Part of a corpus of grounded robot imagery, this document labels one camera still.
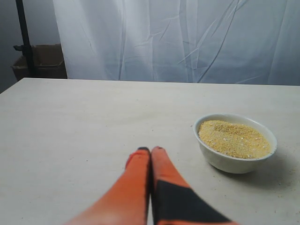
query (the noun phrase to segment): white backdrop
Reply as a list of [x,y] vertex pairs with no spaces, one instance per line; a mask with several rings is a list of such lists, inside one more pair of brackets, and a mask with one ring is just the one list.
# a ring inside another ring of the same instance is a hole
[[300,85],[300,0],[53,0],[69,78]]

